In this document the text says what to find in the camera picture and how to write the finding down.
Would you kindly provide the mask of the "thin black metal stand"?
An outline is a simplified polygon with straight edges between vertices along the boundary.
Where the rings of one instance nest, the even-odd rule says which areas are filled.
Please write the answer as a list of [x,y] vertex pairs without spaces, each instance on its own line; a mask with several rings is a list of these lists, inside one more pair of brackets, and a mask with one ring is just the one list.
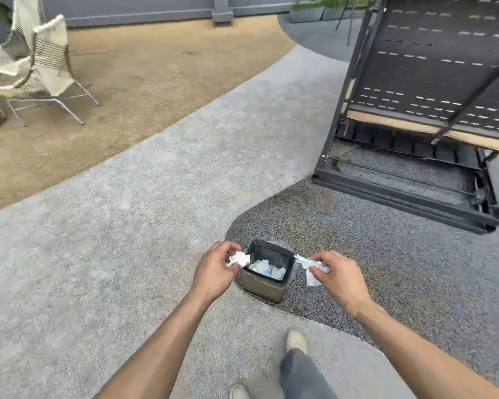
[[342,12],[335,27],[335,31],[338,31],[342,21],[346,20],[346,22],[348,23],[346,46],[349,46],[351,42],[351,34],[352,34],[354,12],[356,9],[356,5],[357,5],[357,0],[346,0],[344,2]]

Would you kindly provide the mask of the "black perforated metal frame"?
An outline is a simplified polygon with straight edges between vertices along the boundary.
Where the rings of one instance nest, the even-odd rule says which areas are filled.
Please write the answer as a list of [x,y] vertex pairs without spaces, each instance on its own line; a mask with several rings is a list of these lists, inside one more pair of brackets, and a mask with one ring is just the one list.
[[[349,111],[440,126],[437,135]],[[315,184],[476,234],[499,227],[499,152],[443,137],[499,138],[499,0],[369,0]]]

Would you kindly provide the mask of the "small beige trash bin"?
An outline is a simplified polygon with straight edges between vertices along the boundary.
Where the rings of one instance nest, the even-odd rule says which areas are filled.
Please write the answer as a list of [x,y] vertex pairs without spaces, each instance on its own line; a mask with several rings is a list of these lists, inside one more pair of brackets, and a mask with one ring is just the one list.
[[[284,240],[269,242],[277,243],[283,247],[290,249],[293,252],[291,246]],[[279,303],[283,300],[287,287],[292,281],[291,280],[287,285],[280,285],[278,283],[259,278],[256,275],[252,275],[247,272],[245,268],[243,268],[241,271],[241,279],[242,285],[246,292],[252,293],[274,303]]]

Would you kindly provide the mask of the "grey pillar base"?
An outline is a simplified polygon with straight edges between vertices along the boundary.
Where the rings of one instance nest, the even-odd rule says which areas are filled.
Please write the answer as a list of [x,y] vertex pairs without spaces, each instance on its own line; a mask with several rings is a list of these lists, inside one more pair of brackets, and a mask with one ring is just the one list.
[[213,0],[212,21],[216,24],[232,24],[233,10],[229,0]]

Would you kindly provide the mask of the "person's right forearm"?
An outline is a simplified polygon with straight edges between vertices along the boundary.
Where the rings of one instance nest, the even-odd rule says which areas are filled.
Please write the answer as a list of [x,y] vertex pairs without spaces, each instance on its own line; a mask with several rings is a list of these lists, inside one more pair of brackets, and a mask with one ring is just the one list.
[[361,301],[353,308],[356,320],[417,399],[499,399],[499,388],[373,301]]

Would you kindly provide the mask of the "grey jeans leg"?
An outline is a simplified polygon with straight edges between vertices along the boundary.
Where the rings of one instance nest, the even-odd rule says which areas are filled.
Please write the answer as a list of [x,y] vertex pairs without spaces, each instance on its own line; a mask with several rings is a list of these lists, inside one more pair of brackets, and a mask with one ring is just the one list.
[[299,349],[287,350],[279,369],[284,399],[338,399],[311,358]]

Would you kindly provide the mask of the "white plastic trash bag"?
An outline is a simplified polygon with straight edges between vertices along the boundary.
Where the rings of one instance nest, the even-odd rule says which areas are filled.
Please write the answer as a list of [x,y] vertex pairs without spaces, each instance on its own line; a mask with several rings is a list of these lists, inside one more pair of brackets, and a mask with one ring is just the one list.
[[[286,268],[286,274],[282,281],[278,282],[268,277],[264,277],[249,269],[249,266],[256,260],[268,260],[270,264],[279,268]],[[253,240],[247,252],[242,252],[231,258],[231,262],[238,262],[240,268],[245,268],[247,272],[256,275],[267,281],[275,282],[280,285],[287,285],[296,274],[297,268],[301,267],[306,270],[306,284],[311,287],[318,287],[321,283],[316,280],[315,276],[308,270],[312,264],[311,261],[303,256],[293,253],[290,249],[283,247],[277,243]]]

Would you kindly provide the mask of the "beige right shoe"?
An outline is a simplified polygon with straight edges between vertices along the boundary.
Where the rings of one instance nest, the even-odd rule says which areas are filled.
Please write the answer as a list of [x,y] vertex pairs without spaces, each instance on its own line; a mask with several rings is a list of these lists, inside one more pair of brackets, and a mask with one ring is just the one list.
[[290,330],[286,338],[286,353],[296,351],[308,355],[308,346],[304,335],[298,330]]

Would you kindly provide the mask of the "person's right hand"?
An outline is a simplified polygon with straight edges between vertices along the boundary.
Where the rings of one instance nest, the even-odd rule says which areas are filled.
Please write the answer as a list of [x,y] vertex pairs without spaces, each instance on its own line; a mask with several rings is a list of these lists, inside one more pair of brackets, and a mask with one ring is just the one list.
[[365,279],[357,263],[338,253],[338,269],[335,275],[315,276],[339,306],[351,317],[374,306]]

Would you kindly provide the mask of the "crumpled paper waste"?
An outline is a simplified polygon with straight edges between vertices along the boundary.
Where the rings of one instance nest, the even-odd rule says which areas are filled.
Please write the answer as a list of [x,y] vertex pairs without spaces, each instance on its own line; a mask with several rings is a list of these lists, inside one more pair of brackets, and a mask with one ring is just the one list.
[[254,263],[249,265],[249,269],[278,282],[282,281],[286,274],[286,268],[274,266],[270,264],[268,260],[256,260]]

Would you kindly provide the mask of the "beige wooden board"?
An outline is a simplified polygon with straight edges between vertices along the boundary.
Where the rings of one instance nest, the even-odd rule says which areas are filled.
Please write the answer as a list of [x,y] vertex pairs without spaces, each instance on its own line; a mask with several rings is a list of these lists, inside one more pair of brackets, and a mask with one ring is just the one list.
[[[346,116],[351,120],[386,126],[401,131],[417,132],[421,134],[437,135],[442,129],[440,126],[421,124],[419,122],[395,119],[378,114],[352,110],[349,110],[346,113]],[[472,129],[460,130],[452,128],[447,133],[445,133],[443,137],[461,141],[468,145],[499,152],[499,138],[493,137],[491,135],[479,134],[477,131],[474,131]]]

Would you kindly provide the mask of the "grey concrete planter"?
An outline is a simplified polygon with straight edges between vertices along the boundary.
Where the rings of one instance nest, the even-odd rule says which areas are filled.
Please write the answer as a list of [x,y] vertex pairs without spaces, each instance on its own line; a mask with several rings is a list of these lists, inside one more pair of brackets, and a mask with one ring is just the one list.
[[289,12],[291,23],[340,21],[366,8],[369,0],[296,0]]

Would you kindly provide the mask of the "person's left hand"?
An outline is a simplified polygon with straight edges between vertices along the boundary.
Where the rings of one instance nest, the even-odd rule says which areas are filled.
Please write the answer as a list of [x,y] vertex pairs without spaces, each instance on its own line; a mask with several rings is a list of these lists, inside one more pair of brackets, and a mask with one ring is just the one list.
[[199,296],[207,306],[210,306],[219,298],[238,275],[238,273],[231,273],[230,271],[227,271],[226,273],[215,273],[213,271],[211,268],[211,250],[214,244],[201,257],[190,289],[190,291]]

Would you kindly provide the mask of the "person's left forearm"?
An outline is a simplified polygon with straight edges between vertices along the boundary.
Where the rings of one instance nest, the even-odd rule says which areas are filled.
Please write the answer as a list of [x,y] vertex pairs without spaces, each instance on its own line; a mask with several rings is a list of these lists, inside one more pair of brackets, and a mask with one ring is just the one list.
[[93,399],[169,399],[213,298],[192,289]]

